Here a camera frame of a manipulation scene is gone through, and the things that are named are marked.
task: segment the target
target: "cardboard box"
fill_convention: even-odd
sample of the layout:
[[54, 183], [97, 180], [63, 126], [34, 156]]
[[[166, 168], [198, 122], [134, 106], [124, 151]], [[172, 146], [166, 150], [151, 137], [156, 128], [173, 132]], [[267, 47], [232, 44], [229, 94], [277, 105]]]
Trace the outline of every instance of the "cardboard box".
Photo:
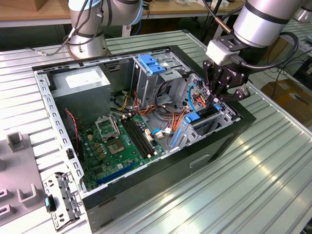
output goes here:
[[0, 0], [0, 5], [38, 11], [47, 0]]
[[[274, 81], [262, 87], [261, 91], [271, 97]], [[291, 114], [305, 127], [312, 125], [312, 95], [291, 79], [277, 82], [273, 101]]]

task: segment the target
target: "red wire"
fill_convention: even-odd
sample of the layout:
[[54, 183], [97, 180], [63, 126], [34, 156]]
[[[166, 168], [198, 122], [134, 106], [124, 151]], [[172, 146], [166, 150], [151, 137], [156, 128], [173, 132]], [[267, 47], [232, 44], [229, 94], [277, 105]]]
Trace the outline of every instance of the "red wire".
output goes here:
[[203, 103], [203, 101], [200, 100], [199, 98], [197, 98], [196, 100], [199, 101], [204, 107], [207, 107], [207, 105], [205, 103]]
[[72, 118], [72, 120], [73, 120], [73, 122], [74, 122], [75, 132], [76, 132], [76, 142], [77, 142], [76, 150], [77, 150], [77, 152], [78, 152], [78, 129], [77, 129], [77, 124], [76, 124], [75, 118], [74, 118], [74, 116], [72, 115], [72, 113], [70, 113], [68, 110], [65, 110], [65, 112], [66, 112], [67, 114], [70, 115], [70, 117]]

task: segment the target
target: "blue pcie slot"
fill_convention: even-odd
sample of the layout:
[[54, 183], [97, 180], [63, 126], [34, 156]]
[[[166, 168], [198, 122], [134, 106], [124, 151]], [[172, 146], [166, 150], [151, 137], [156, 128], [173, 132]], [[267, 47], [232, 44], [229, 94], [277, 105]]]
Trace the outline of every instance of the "blue pcie slot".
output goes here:
[[121, 176], [122, 174], [125, 174], [125, 173], [129, 172], [135, 164], [136, 164], [136, 162], [133, 162], [129, 166], [127, 166], [127, 167], [125, 167], [125, 168], [123, 168], [123, 169], [121, 169], [121, 170], [119, 170], [117, 172], [114, 172], [111, 175], [108, 175], [108, 176], [106, 176], [106, 177], [104, 177], [102, 179], [97, 180], [96, 184], [97, 185], [104, 184], [104, 183], [106, 183], [106, 182], [108, 182], [108, 181], [110, 181], [112, 179], [117, 178], [118, 176]]

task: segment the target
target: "robotic arm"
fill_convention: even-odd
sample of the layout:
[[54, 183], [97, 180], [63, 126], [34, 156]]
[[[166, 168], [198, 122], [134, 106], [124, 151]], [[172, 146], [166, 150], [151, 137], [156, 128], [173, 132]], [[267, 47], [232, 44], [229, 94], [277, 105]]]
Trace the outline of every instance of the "robotic arm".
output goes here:
[[79, 29], [68, 43], [72, 55], [78, 59], [105, 55], [103, 27], [138, 23], [142, 5], [143, 0], [69, 0], [72, 27], [78, 22]]
[[[207, 75], [205, 83], [212, 95], [207, 105], [218, 100], [242, 100], [248, 97], [249, 93], [242, 86], [248, 81], [249, 74], [281, 65], [295, 54], [298, 38], [293, 33], [281, 32], [303, 3], [304, 0], [246, 2], [233, 31], [208, 44], [206, 54], [212, 61], [204, 61], [203, 68]], [[273, 44], [280, 35], [290, 36], [294, 40], [295, 46], [287, 58], [268, 66], [252, 65], [262, 58], [265, 47]], [[239, 88], [233, 95], [228, 94], [227, 90], [233, 87]]]

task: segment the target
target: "workbench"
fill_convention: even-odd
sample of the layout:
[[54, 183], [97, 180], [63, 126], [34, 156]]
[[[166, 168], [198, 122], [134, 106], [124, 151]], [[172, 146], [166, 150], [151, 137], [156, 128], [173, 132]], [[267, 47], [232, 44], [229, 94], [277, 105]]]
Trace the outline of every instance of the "workbench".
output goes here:
[[[241, 0], [220, 7], [217, 15], [224, 15], [244, 4]], [[207, 16], [208, 10], [198, 3], [181, 5], [175, 0], [153, 1], [149, 14], [143, 11], [142, 19], [181, 18]], [[21, 27], [51, 24], [71, 24], [66, 0], [48, 0], [37, 12], [0, 5], [0, 27]]]
[[[199, 65], [207, 59], [206, 47], [182, 31], [108, 39], [107, 45], [115, 54], [173, 41]], [[12, 131], [29, 134], [42, 180], [68, 169], [31, 67], [69, 60], [67, 48], [53, 57], [28, 50], [0, 52], [0, 138]], [[96, 233], [299, 233], [312, 217], [312, 134], [248, 86], [251, 96], [240, 103], [257, 120], [223, 156]], [[89, 234], [87, 222], [83, 212], [62, 233]], [[42, 207], [0, 227], [0, 233], [55, 231]]]

